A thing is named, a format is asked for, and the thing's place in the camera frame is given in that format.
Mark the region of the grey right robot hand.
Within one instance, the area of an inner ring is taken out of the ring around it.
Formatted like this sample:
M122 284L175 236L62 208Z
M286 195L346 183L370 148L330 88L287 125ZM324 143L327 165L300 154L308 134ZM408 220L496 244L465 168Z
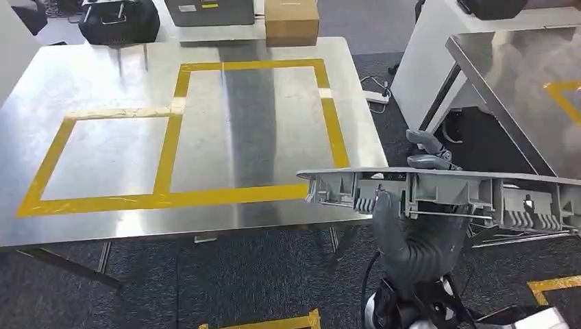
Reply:
M470 219L465 207L453 212L428 204L427 215L409 221L400 216L399 203L393 193L377 189L372 223L386 281L404 294L454 269Z

